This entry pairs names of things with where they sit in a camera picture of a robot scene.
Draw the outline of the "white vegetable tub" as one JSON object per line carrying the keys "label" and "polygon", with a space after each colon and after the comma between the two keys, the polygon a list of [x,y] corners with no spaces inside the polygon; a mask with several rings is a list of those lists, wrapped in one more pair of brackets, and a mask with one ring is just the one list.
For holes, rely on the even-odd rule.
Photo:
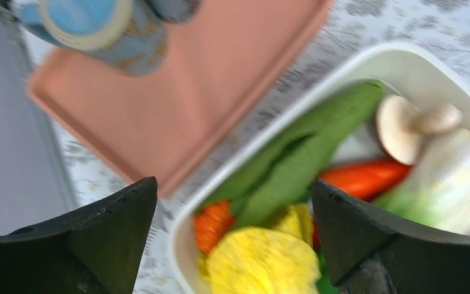
{"label": "white vegetable tub", "polygon": [[382,43],[356,53],[258,132],[176,213],[168,241],[168,262],[184,293],[210,291],[196,267],[198,250],[192,236],[192,214],[196,206],[300,115],[342,87],[367,78],[384,81],[419,109],[426,109],[438,100],[453,102],[463,110],[464,126],[470,129],[470,85],[433,54],[406,42]]}

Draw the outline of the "light blue big mug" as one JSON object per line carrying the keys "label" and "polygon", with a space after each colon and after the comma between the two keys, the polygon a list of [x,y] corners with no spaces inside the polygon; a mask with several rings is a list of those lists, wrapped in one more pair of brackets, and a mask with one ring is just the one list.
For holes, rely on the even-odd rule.
{"label": "light blue big mug", "polygon": [[19,6],[17,17],[36,37],[130,76],[158,68],[168,49],[166,30],[147,1],[37,1]]}

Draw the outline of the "white mushroom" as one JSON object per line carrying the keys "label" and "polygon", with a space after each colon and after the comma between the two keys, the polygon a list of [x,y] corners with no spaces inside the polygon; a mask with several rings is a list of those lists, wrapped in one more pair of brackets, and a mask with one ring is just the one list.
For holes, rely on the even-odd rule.
{"label": "white mushroom", "polygon": [[458,127],[462,111],[450,103],[438,103],[420,111],[408,99],[389,94],[376,111],[376,131],[385,152],[404,165],[416,162],[425,139]]}

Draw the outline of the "green leaf vegetable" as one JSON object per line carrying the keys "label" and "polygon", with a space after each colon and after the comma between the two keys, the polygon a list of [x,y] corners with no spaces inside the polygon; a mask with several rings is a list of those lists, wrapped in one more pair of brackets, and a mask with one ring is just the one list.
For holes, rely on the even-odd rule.
{"label": "green leaf vegetable", "polygon": [[379,80],[344,88],[280,132],[200,204],[231,201],[233,229],[268,223],[298,201],[329,166],[338,145],[368,120],[384,96]]}

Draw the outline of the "small grey blue cup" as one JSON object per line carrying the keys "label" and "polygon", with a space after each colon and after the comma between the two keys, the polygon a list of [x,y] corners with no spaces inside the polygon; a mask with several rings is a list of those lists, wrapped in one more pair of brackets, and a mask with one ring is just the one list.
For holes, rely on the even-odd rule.
{"label": "small grey blue cup", "polygon": [[184,23],[201,8],[200,0],[147,0],[158,17],[170,23]]}

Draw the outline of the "pink tray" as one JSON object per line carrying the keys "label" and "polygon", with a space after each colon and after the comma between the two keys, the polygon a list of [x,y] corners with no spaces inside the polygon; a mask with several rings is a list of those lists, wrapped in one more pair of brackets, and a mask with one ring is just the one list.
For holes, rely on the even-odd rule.
{"label": "pink tray", "polygon": [[160,67],[130,77],[53,50],[30,98],[128,183],[169,197],[261,100],[326,22],[330,1],[203,1],[168,24]]}

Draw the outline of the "red pepper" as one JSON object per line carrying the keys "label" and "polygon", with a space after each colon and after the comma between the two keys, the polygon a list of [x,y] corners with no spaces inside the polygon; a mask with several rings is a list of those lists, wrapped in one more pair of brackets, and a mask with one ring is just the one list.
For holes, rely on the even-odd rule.
{"label": "red pepper", "polygon": [[410,165],[393,159],[378,159],[330,168],[318,178],[366,202],[402,182],[411,170]]}

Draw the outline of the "floral table mat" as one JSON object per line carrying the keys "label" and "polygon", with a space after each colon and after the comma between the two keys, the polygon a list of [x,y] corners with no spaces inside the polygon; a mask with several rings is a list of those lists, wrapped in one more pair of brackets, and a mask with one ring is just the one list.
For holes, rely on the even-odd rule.
{"label": "floral table mat", "polygon": [[[261,100],[171,196],[159,197],[133,288],[135,293],[184,293],[168,262],[168,241],[176,213],[249,140],[356,53],[387,42],[410,43],[433,54],[470,85],[470,1],[330,3],[326,22]],[[25,40],[35,61],[34,72],[57,47],[30,32],[25,32]],[[26,83],[28,95],[30,77]],[[77,206],[88,205],[132,184],[65,127],[54,119],[53,122]]]}

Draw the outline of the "yellow napa cabbage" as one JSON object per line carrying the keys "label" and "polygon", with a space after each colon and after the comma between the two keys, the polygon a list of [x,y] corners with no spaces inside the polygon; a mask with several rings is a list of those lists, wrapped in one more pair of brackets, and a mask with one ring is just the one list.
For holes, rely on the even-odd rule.
{"label": "yellow napa cabbage", "polygon": [[212,293],[317,293],[322,274],[306,204],[287,207],[269,227],[229,230],[205,255],[198,272]]}

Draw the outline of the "orange carrot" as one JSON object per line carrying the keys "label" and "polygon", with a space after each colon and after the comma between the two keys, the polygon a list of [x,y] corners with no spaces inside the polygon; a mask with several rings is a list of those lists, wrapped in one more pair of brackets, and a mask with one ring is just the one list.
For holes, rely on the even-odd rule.
{"label": "orange carrot", "polygon": [[223,200],[207,205],[195,216],[194,232],[198,249],[208,255],[233,225],[236,217],[230,212],[231,202]]}

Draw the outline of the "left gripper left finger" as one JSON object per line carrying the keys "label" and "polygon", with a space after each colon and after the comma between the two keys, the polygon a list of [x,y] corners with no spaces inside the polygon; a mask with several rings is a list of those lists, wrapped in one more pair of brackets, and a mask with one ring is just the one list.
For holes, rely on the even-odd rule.
{"label": "left gripper left finger", "polygon": [[132,293],[157,206],[147,177],[0,235],[0,293]]}

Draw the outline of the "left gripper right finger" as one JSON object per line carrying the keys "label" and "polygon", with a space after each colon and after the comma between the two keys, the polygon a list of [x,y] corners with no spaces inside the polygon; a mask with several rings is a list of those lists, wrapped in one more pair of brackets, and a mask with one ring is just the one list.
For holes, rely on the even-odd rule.
{"label": "left gripper right finger", "polygon": [[340,293],[470,293],[470,236],[399,217],[321,180],[311,200]]}

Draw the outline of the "upper bok choy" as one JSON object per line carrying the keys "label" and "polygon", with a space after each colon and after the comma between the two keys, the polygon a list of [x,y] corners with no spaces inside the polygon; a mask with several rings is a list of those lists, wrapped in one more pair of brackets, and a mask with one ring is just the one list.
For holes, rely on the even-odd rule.
{"label": "upper bok choy", "polygon": [[470,130],[432,138],[408,176],[373,204],[423,225],[470,234]]}

